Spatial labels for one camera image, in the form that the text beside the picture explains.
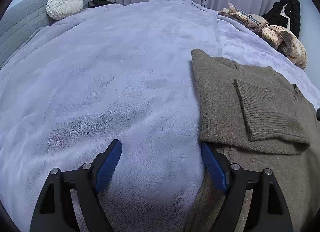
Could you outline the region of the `round white pleated cushion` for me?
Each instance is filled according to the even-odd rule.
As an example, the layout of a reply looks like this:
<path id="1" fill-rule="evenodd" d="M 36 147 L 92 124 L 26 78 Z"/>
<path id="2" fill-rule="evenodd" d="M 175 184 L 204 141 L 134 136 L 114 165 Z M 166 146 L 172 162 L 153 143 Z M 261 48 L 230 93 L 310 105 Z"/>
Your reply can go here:
<path id="1" fill-rule="evenodd" d="M 62 20 L 82 11 L 83 0 L 48 0 L 46 12 L 54 20 Z"/>

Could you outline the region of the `black item by headboard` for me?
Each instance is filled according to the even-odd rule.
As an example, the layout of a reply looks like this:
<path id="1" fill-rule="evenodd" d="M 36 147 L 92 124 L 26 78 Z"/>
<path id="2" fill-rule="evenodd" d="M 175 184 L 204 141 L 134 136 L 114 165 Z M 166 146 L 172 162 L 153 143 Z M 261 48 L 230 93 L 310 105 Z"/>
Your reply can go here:
<path id="1" fill-rule="evenodd" d="M 85 8 L 95 8 L 104 5 L 113 5 L 115 2 L 109 0 L 87 0 L 85 2 Z"/>

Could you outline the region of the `beige striped clothes pile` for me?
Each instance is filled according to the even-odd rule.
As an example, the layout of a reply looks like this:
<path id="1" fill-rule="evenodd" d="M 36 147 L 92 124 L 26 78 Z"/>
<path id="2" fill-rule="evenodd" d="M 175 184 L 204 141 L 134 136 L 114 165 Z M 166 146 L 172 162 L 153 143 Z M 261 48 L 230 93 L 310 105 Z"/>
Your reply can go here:
<path id="1" fill-rule="evenodd" d="M 266 19 L 255 14 L 241 12 L 232 3 L 218 12 L 247 27 L 275 50 L 287 57 L 293 64 L 305 69 L 308 56 L 304 45 L 286 27 L 270 25 Z"/>

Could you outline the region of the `black hanging jacket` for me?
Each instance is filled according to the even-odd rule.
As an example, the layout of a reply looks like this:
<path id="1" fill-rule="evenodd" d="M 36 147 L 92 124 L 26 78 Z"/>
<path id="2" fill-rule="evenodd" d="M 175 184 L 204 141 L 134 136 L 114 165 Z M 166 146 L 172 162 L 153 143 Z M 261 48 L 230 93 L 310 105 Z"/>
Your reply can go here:
<path id="1" fill-rule="evenodd" d="M 280 0 L 262 17 L 269 25 L 282 26 L 290 30 L 297 38 L 300 34 L 299 0 Z"/>

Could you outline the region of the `olive brown knit sweater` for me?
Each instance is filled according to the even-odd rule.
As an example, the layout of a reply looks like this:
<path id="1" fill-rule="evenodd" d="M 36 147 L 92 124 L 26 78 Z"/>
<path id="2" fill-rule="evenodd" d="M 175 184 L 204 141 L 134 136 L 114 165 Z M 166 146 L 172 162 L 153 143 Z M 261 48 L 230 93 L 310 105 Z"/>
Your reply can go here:
<path id="1" fill-rule="evenodd" d="M 243 65 L 199 49 L 191 57 L 200 140 L 244 169 L 270 168 L 294 231 L 303 231 L 319 210 L 319 121 L 313 104 L 270 66 Z"/>

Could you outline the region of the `lavender plush bed blanket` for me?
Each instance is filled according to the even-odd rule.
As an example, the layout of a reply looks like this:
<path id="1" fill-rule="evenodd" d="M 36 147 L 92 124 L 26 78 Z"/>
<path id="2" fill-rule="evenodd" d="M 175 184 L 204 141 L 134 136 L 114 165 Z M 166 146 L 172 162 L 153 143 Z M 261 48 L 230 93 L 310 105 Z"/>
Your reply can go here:
<path id="1" fill-rule="evenodd" d="M 115 231 L 208 231 L 223 194 L 200 151 L 191 51 L 283 75 L 319 107 L 305 72 L 240 23 L 190 0 L 91 8 L 39 30 L 1 69 L 1 202 L 28 231 L 53 168 L 123 150 L 99 196 Z"/>

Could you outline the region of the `grey quilted headboard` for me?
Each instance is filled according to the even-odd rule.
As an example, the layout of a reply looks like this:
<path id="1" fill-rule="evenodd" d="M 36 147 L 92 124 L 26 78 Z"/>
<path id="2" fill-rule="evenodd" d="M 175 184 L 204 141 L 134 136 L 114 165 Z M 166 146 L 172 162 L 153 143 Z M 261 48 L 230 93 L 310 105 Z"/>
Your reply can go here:
<path id="1" fill-rule="evenodd" d="M 41 27 L 52 25 L 55 20 L 48 16 L 48 0 L 23 0 L 8 9 L 1 18 L 1 65 Z M 88 2 L 83 0 L 84 8 Z"/>

